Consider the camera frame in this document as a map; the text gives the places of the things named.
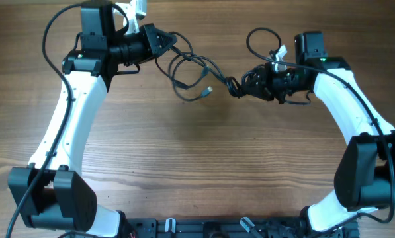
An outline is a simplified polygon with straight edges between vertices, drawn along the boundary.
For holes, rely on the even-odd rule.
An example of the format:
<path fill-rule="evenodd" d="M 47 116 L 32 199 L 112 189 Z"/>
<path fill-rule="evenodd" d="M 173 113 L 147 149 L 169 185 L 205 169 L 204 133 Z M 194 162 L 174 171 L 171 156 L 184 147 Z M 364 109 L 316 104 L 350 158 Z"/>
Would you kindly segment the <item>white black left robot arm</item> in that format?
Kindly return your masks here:
<path fill-rule="evenodd" d="M 124 213 L 99 205 L 82 179 L 83 153 L 119 66 L 137 74 L 141 64 L 162 56 L 177 39 L 153 24 L 140 25 L 145 1 L 84 1 L 79 10 L 81 31 L 56 70 L 62 87 L 45 136 L 28 164 L 9 173 L 17 205 L 13 217 L 66 237 L 135 237 Z"/>

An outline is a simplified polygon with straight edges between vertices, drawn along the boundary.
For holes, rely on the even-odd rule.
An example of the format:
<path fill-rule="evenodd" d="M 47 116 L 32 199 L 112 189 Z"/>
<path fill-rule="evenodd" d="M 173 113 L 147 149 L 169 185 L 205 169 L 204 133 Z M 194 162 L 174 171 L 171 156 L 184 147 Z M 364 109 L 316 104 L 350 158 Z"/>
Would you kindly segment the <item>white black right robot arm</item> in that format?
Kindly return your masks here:
<path fill-rule="evenodd" d="M 321 32 L 304 32 L 294 39 L 296 61 L 283 60 L 284 46 L 264 58 L 263 65 L 241 79 L 244 95 L 288 102 L 304 91 L 320 99 L 346 142 L 334 176 L 333 190 L 304 209 L 300 235 L 321 237 L 341 231 L 360 217 L 374 218 L 380 209 L 395 213 L 395 127 L 387 122 L 360 90 L 349 64 L 330 57 Z"/>

